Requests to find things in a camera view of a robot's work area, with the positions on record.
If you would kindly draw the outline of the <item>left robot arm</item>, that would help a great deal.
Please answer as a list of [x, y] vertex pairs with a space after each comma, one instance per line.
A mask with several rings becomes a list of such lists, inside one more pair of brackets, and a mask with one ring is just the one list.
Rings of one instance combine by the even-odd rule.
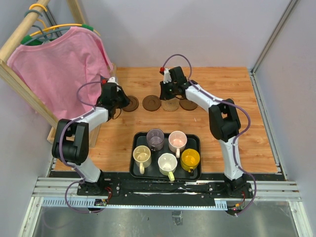
[[117, 109], [129, 105], [130, 100], [116, 82], [101, 86], [101, 95], [92, 110], [74, 119], [58, 121], [52, 145], [52, 156], [73, 168], [88, 182], [94, 195], [101, 195], [106, 183], [101, 179], [101, 170], [88, 157], [89, 134], [99, 125], [114, 118]]

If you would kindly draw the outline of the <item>brown wooden coaster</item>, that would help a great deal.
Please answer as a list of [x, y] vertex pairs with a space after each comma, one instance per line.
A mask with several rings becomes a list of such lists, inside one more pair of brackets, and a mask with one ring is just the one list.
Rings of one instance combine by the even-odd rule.
[[161, 101], [155, 95], [148, 95], [143, 99], [142, 105], [145, 110], [153, 112], [161, 107]]
[[128, 96], [130, 103], [128, 104], [128, 106], [124, 107], [123, 110], [125, 112], [132, 112], [135, 111], [138, 106], [139, 106], [139, 101], [135, 96], [129, 95]]
[[194, 103], [190, 100], [187, 100], [187, 99], [180, 100], [179, 104], [180, 104], [181, 108], [186, 110], [186, 111], [193, 111], [198, 107], [198, 105], [196, 103]]

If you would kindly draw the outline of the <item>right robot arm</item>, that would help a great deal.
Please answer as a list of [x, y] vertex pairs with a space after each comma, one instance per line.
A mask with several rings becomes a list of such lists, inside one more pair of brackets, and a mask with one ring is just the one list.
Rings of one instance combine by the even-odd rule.
[[160, 84], [160, 100], [170, 100], [177, 96], [194, 102], [209, 116], [210, 132], [220, 143], [229, 182], [224, 184], [224, 193], [231, 198], [241, 192], [241, 184], [236, 179], [242, 177], [238, 151], [238, 134], [241, 128], [233, 100], [223, 100], [205, 91], [195, 81], [187, 80], [181, 67], [172, 69], [161, 67], [163, 75]]

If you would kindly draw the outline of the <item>woven rattan coaster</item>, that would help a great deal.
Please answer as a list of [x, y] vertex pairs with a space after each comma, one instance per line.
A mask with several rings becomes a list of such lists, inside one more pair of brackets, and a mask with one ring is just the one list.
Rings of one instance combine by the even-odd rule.
[[180, 106], [179, 100], [173, 98], [170, 100], [161, 100], [161, 107], [168, 112], [176, 111]]

